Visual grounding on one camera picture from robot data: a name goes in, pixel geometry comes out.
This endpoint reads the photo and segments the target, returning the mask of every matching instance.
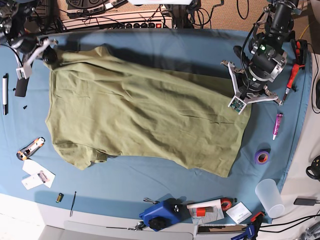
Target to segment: shirt sleeve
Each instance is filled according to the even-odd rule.
[[[59,143],[53,144],[56,152],[68,163],[74,165],[80,170],[94,163],[104,163],[107,161],[108,155],[93,147],[78,143]]]

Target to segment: t-shirt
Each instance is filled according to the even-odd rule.
[[[228,107],[230,79],[142,66],[102,46],[57,53],[46,124],[64,160],[83,170],[108,156],[160,157],[228,176],[251,112]]]

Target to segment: marker pen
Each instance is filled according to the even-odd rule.
[[[283,116],[284,115],[282,113],[278,113],[276,115],[275,124],[274,124],[274,128],[273,128],[273,140],[275,140],[276,136],[278,135],[278,130],[279,130],[281,119]]]
[[[4,75],[2,78],[2,104],[3,104],[3,115],[8,113],[8,75]]]

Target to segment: clear plastic cup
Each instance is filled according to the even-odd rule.
[[[270,218],[276,219],[284,213],[285,206],[273,179],[265,179],[259,182],[255,187],[255,194]]]

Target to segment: glue tube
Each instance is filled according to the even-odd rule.
[[[275,140],[276,136],[278,135],[278,130],[279,130],[281,119],[283,116],[284,115],[282,113],[278,113],[276,115],[275,124],[274,124],[274,128],[273,128],[273,140]]]

